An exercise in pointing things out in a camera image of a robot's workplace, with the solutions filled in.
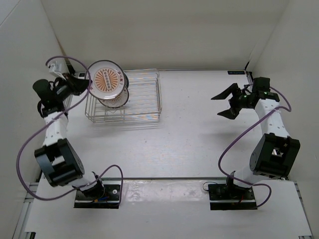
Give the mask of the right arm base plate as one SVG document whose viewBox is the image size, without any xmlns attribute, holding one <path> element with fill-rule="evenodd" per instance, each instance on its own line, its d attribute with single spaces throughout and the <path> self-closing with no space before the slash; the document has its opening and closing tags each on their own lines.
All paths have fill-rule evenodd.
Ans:
<svg viewBox="0 0 319 239">
<path fill-rule="evenodd" d="M 230 190 L 225 183 L 208 181 L 203 184 L 203 190 L 209 194 L 210 209 L 212 211 L 257 209 L 252 188 Z"/>
</svg>

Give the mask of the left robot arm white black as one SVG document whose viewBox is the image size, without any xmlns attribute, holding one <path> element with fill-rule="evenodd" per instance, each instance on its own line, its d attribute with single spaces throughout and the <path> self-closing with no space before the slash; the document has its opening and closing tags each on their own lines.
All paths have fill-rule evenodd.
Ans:
<svg viewBox="0 0 319 239">
<path fill-rule="evenodd" d="M 100 199 L 105 194 L 102 181 L 96 173 L 85 178 L 83 163 L 67 139 L 68 113 L 64 105 L 69 96 L 81 95 L 90 83 L 89 79 L 64 73 L 53 82 L 40 79 L 33 84 L 40 98 L 38 112 L 47 126 L 43 145 L 34 156 L 52 187 L 72 186 L 85 197 Z"/>
</svg>

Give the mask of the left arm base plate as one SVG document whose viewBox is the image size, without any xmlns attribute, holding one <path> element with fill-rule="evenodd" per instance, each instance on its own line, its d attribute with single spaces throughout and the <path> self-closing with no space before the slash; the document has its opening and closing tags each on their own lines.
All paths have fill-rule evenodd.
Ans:
<svg viewBox="0 0 319 239">
<path fill-rule="evenodd" d="M 96 201 L 77 191 L 74 198 L 75 209 L 118 209 L 120 204 L 120 180 L 102 180 L 104 194 Z"/>
</svg>

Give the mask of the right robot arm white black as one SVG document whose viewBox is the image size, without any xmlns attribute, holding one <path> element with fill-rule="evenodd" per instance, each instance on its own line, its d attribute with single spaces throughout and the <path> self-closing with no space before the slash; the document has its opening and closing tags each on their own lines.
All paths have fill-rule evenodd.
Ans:
<svg viewBox="0 0 319 239">
<path fill-rule="evenodd" d="M 281 110 L 291 112 L 291 105 L 280 105 L 283 95 L 270 86 L 269 78 L 255 78 L 251 85 L 245 85 L 243 89 L 233 83 L 213 100 L 227 97 L 230 98 L 230 108 L 219 112 L 219 116 L 234 120 L 242 109 L 253 109 L 259 118 L 239 138 L 258 125 L 262 131 L 262 137 L 251 153 L 249 165 L 227 175 L 224 194 L 229 199 L 235 199 L 260 181 L 286 178 L 301 144 L 290 136 L 282 120 Z"/>
</svg>

